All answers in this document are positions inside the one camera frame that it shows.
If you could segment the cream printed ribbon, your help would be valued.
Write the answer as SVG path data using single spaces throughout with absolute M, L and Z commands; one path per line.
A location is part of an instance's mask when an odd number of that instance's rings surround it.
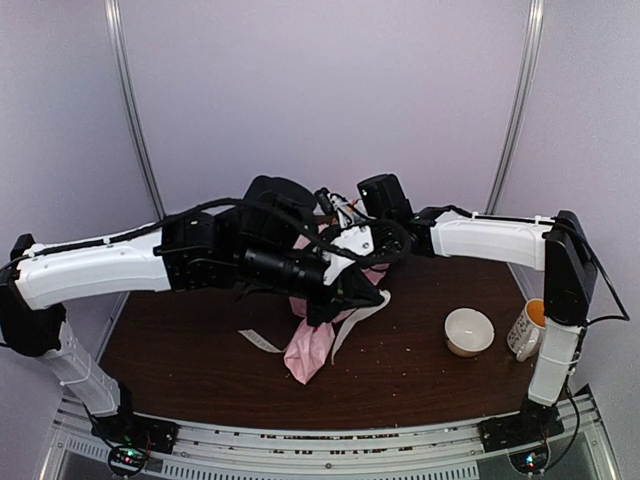
M 306 384 L 327 360 L 335 363 L 347 337 L 355 326 L 383 310 L 391 300 L 391 293 L 381 290 L 383 302 L 379 306 L 359 308 L 340 314 L 336 320 L 321 327 L 310 327 L 303 319 L 285 348 L 278 348 L 255 330 L 239 330 L 238 333 L 253 346 L 267 353 L 283 355 L 290 373 L 300 383 Z

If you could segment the pink wrapping paper sheet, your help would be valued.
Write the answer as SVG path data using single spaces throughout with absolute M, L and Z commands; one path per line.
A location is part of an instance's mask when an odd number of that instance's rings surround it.
M 357 308 L 339 313 L 330 323 L 312 327 L 306 321 L 306 304 L 302 299 L 289 299 L 292 312 L 302 321 L 294 332 L 284 353 L 284 364 L 294 379 L 306 385 L 313 376 L 341 348 L 355 325 L 385 308 L 390 300 L 388 290 L 380 290 L 383 302 L 376 307 Z

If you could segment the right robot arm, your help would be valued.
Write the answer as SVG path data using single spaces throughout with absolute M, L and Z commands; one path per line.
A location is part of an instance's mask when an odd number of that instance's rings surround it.
M 414 211 L 394 174 L 363 180 L 357 190 L 368 214 L 404 229 L 414 255 L 479 258 L 543 272 L 546 334 L 512 423 L 519 440 L 535 440 L 550 426 L 551 410 L 579 360 L 599 275 L 578 217 L 566 210 L 535 218 L 487 216 L 455 206 Z

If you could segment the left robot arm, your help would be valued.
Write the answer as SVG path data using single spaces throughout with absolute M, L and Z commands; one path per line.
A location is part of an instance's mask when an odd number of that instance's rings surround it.
M 65 302 L 125 291 L 229 289 L 238 283 L 303 299 L 311 326 L 388 303 L 363 270 L 373 229 L 341 222 L 331 240 L 314 211 L 327 202 L 284 178 L 259 176 L 240 199 L 221 199 L 110 237 L 45 245 L 25 234 L 1 270 L 1 334 L 47 365 L 90 420 L 123 444 L 144 433 L 130 391 L 109 377 L 66 321 Z

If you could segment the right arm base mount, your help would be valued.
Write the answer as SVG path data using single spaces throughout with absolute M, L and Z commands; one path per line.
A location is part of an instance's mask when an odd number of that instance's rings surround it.
M 486 453 L 542 442 L 565 431 L 556 417 L 543 420 L 520 413 L 481 421 L 477 428 Z

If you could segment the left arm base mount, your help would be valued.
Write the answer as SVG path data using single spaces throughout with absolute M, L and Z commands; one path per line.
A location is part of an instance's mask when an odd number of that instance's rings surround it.
M 90 423 L 91 433 L 110 447 L 123 445 L 163 454 L 173 452 L 179 432 L 174 422 L 139 415 L 92 417 Z

